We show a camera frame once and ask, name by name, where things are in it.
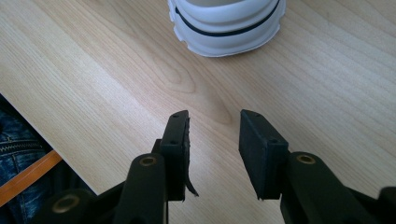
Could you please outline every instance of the jeans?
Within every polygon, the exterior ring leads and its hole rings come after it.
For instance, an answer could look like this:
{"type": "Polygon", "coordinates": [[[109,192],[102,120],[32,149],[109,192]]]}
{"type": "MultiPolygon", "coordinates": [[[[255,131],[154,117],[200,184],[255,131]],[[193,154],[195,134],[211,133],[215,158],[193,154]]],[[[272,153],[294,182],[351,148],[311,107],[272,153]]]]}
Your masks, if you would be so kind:
{"type": "MultiPolygon", "coordinates": [[[[30,127],[0,108],[0,186],[46,154],[30,127]]],[[[0,207],[0,224],[29,223],[52,194],[48,175],[0,207]]]]}

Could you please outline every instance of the white object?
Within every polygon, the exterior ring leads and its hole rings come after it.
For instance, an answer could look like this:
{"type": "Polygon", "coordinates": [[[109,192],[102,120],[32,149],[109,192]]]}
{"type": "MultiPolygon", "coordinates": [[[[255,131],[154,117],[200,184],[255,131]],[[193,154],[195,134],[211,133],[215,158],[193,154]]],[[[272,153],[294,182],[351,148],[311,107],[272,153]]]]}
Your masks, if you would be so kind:
{"type": "Polygon", "coordinates": [[[256,49],[279,30],[286,0],[168,0],[175,34],[189,50],[221,57],[256,49]]]}

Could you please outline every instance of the wood grain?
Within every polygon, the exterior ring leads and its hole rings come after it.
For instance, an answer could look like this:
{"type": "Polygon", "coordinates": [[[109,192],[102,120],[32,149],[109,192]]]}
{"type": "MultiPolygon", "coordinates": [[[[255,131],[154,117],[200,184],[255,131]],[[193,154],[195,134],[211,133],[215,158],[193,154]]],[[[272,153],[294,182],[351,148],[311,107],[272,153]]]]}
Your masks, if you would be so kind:
{"type": "Polygon", "coordinates": [[[262,113],[292,151],[319,155],[376,197],[396,185],[396,2],[289,1],[265,46],[226,58],[187,50],[166,1],[0,3],[0,92],[101,193],[191,115],[191,181],[171,223],[282,223],[238,153],[239,112],[262,113]]]}

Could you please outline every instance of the black stripe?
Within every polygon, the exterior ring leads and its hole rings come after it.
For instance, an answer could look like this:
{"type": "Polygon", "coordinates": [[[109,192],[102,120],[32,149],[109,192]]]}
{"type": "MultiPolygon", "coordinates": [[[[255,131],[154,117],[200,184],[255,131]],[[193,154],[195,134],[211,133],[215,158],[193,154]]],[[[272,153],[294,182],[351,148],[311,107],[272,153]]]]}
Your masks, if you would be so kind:
{"type": "Polygon", "coordinates": [[[253,25],[250,25],[246,28],[240,29],[240,30],[235,30],[235,31],[230,31],[230,32],[223,32],[223,33],[212,33],[212,32],[207,32],[207,31],[203,31],[200,30],[198,28],[196,28],[195,26],[193,26],[191,23],[189,23],[186,18],[183,17],[183,15],[181,15],[180,11],[178,10],[178,8],[176,7],[176,13],[180,16],[180,18],[184,21],[184,23],[186,23],[186,25],[188,27],[190,27],[190,29],[192,29],[193,31],[195,31],[196,33],[200,34],[200,35],[208,35],[208,36],[214,36],[214,37],[223,37],[223,36],[230,36],[230,35],[241,35],[243,33],[246,33],[248,31],[253,30],[254,28],[262,25],[263,23],[265,23],[266,21],[268,21],[268,19],[270,19],[270,17],[274,14],[277,6],[279,5],[279,1],[277,1],[274,9],[270,12],[270,14],[268,14],[264,19],[262,19],[261,21],[258,21],[257,23],[254,23],[253,25]]]}

